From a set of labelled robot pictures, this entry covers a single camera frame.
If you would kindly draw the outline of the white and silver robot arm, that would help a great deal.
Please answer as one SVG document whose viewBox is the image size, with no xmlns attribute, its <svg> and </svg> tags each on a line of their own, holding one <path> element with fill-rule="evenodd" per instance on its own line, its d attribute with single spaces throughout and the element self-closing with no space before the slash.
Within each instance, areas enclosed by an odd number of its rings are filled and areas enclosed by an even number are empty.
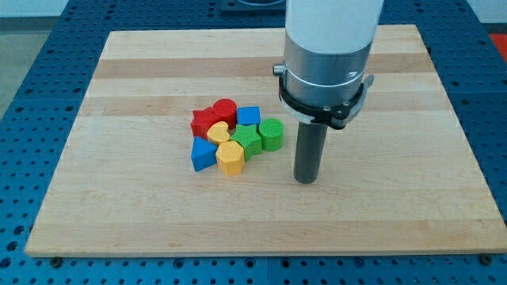
<svg viewBox="0 0 507 285">
<path fill-rule="evenodd" d="M 362 109 L 383 0 L 287 0 L 284 57 L 273 73 L 285 110 L 302 124 L 344 128 Z"/>
</svg>

